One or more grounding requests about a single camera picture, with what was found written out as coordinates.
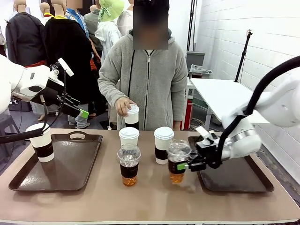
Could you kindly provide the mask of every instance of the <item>brown tray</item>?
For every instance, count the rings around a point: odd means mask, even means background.
[[[71,138],[81,135],[83,138]],[[51,135],[54,159],[40,163],[34,154],[9,184],[27,192],[59,192],[82,189],[90,176],[102,141],[101,135],[81,131]]]
[[[189,137],[192,149],[196,149],[198,137]],[[274,191],[274,186],[250,156],[224,161],[218,169],[207,166],[198,172],[205,187],[211,191],[264,193]]]

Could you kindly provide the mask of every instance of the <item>white paper cup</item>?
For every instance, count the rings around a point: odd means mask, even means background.
[[[121,146],[124,144],[135,144],[138,143],[140,132],[134,127],[125,127],[119,131]]]
[[[38,123],[30,126],[26,131],[32,131],[40,129],[44,126],[44,123]],[[50,128],[47,129],[44,134],[40,137],[30,138],[30,142],[33,146],[34,151],[41,163],[46,163],[54,159],[54,152],[52,146],[52,139],[50,135]]]
[[[158,164],[168,163],[168,153],[170,143],[174,137],[174,132],[169,127],[160,127],[154,131],[155,136],[155,160]]]
[[[137,105],[132,105],[132,104],[130,104],[130,106],[131,109],[127,110],[128,116],[125,117],[126,126],[136,124],[139,122],[139,111],[140,111],[139,107]]]

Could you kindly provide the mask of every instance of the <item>fleece jacket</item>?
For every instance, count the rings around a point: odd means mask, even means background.
[[[99,71],[99,89],[110,105],[115,106],[121,97],[137,103],[140,130],[172,128],[173,121],[183,119],[188,68],[173,37],[168,44],[168,50],[154,50],[151,55],[146,50],[135,50],[133,58],[131,31],[111,48]],[[117,126],[125,127],[123,117],[117,117]]]

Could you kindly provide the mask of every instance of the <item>person's hand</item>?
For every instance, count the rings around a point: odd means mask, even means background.
[[[181,131],[180,129],[180,121],[175,121],[173,126],[173,131]]]
[[[101,62],[101,57],[99,56],[98,53],[96,54],[96,61],[97,61],[97,63],[100,63],[100,62]]]
[[[119,100],[116,102],[116,109],[117,113],[120,116],[128,116],[127,114],[127,108],[131,109],[130,104],[136,105],[135,102],[131,101],[127,97],[120,97]]]

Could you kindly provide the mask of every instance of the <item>black stand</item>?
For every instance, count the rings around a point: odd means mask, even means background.
[[[247,35],[247,40],[246,40],[246,43],[245,43],[245,47],[244,47],[244,51],[242,53],[242,58],[240,59],[240,65],[239,65],[239,68],[238,68],[238,72],[236,74],[236,77],[235,77],[235,80],[234,82],[238,82],[238,78],[239,78],[239,75],[240,75],[240,70],[242,68],[242,65],[243,65],[243,61],[244,61],[244,58],[246,56],[246,52],[247,52],[247,47],[248,47],[248,43],[249,43],[249,39],[251,37],[253,33],[251,32],[251,30],[248,31],[248,35]]]
[[[191,45],[193,18],[194,18],[194,11],[195,11],[196,1],[197,0],[192,0],[192,2],[191,2],[191,11],[190,11],[190,16],[189,16],[189,26],[188,26],[188,36],[187,36],[187,51],[189,51],[189,48],[190,48],[190,45]]]

